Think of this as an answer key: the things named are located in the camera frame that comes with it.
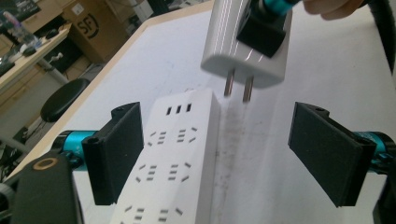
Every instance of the black rubber pad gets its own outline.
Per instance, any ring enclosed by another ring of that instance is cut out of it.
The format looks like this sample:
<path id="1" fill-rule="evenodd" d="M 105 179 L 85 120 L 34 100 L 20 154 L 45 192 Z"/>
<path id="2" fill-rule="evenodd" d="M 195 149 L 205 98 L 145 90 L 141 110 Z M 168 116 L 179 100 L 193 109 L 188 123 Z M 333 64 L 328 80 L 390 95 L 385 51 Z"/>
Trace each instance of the black rubber pad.
<path id="1" fill-rule="evenodd" d="M 329 118 L 329 111 L 296 103 L 289 146 L 335 206 L 358 200 L 376 144 Z"/>

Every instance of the power adapter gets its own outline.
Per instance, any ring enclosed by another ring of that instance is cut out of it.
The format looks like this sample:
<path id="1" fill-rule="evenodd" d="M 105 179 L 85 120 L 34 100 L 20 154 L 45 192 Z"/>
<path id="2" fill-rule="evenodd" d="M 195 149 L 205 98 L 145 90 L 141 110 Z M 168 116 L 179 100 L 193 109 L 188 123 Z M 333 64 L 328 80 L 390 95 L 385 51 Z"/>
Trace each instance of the power adapter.
<path id="1" fill-rule="evenodd" d="M 201 63 L 204 70 L 227 77 L 225 96 L 231 94 L 234 81 L 245 84 L 244 102 L 249 101 L 253 86 L 265 88 L 283 81 L 290 41 L 291 11 L 283 23 L 286 35 L 271 58 L 237 39 L 250 16 L 250 3 L 255 2 L 215 0 Z M 260 27 L 255 32 L 269 35 Z"/>

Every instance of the human hand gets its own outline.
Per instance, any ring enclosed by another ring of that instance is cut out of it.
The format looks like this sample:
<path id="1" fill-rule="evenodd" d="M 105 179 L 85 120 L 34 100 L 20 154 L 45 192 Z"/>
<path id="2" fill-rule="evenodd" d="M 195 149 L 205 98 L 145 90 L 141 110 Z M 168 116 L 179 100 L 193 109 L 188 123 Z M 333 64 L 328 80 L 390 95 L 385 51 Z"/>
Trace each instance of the human hand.
<path id="1" fill-rule="evenodd" d="M 361 6 L 363 0 L 304 0 L 305 10 L 326 20 L 336 20 L 349 16 Z"/>

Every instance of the cardboard box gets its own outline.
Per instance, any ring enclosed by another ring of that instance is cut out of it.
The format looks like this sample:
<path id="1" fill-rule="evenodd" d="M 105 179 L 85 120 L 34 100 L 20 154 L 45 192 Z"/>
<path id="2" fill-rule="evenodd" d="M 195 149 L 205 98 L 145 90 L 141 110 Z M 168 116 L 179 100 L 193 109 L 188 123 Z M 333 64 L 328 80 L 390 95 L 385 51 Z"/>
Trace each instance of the cardboard box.
<path id="1" fill-rule="evenodd" d="M 77 0 L 64 8 L 72 22 L 69 37 L 93 63 L 107 63 L 128 39 L 103 0 Z"/>

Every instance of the black cable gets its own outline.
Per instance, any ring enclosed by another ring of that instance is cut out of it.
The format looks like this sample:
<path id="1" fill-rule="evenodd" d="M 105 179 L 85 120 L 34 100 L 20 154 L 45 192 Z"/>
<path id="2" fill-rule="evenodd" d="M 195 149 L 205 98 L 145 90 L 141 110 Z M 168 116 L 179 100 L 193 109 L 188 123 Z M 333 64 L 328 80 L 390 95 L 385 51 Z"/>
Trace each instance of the black cable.
<path id="1" fill-rule="evenodd" d="M 368 6 L 381 36 L 390 71 L 393 72 L 396 57 L 396 27 L 389 0 L 372 0 L 368 2 Z"/>

